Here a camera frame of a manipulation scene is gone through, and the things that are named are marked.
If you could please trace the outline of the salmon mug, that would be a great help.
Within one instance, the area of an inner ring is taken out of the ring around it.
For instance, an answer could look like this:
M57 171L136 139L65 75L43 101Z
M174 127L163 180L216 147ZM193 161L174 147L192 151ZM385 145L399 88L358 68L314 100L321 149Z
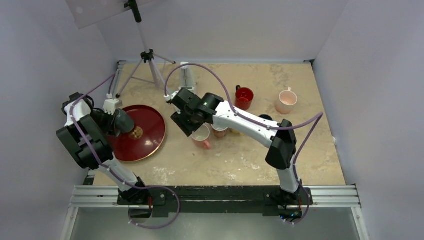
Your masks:
M225 137L229 129L228 127L223 127L217 124L212 124L211 127L212 127L213 134L216 138Z

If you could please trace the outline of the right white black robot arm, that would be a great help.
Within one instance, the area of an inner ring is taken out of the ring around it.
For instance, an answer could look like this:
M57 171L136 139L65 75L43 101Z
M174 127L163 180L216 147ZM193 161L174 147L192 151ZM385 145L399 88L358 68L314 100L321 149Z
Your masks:
M171 119L188 137L210 124L236 130L261 143L268 149L265 161L277 171L282 200L292 204L300 198L300 181L294 171L297 139L290 121L260 118L233 107L213 93L206 93L200 98L182 88L164 98L168 104L176 107L177 111Z

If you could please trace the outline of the blue white mug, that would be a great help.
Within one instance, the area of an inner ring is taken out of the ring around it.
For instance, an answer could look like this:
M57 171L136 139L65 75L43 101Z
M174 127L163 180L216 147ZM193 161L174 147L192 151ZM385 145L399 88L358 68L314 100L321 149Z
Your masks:
M262 118L262 119L265 119L265 120L269 120L269 121L273 120L273 118L271 116L267 115L267 114L261 114L261 115L259 115L259 117Z

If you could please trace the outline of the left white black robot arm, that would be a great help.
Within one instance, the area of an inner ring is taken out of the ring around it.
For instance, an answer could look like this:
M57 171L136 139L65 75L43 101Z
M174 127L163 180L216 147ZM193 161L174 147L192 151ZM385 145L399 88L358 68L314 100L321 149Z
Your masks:
M62 104L65 126L56 136L82 169L104 173L118 186L119 201L142 205L152 199L140 177L121 164L108 137L122 137L133 132L136 125L122 109L108 114L95 107L92 97L76 92Z

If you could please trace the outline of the red mug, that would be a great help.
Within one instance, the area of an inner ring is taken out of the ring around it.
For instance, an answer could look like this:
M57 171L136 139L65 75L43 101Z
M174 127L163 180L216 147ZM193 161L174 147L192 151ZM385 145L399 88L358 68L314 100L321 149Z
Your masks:
M254 93L253 91L248 87L241 87L240 85L237 85L235 87L235 106L238 109L241 109L243 111L247 111L253 102L254 99Z

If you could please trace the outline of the yellow mug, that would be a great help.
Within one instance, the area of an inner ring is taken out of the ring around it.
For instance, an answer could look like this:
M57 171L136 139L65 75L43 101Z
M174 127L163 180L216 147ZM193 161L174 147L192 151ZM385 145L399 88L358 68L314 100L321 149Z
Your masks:
M239 132L239 131L237 131L237 130L235 130L235 129L230 129L230 131L233 133L233 134L237 134L237 135L241 135L241 133Z

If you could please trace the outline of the light pink mug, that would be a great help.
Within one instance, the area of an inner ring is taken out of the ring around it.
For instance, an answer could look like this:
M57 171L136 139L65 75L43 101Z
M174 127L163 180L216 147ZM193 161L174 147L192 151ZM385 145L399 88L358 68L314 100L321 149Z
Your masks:
M279 93L278 99L275 101L275 109L280 114L289 114L295 108L298 102L298 96L292 91L291 87Z

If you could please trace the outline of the dark grey mug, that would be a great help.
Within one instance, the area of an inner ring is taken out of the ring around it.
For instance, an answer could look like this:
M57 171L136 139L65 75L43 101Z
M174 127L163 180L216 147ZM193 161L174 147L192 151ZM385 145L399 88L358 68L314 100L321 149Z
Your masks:
M135 128L134 120L123 109L117 109L114 113L115 135L128 134Z

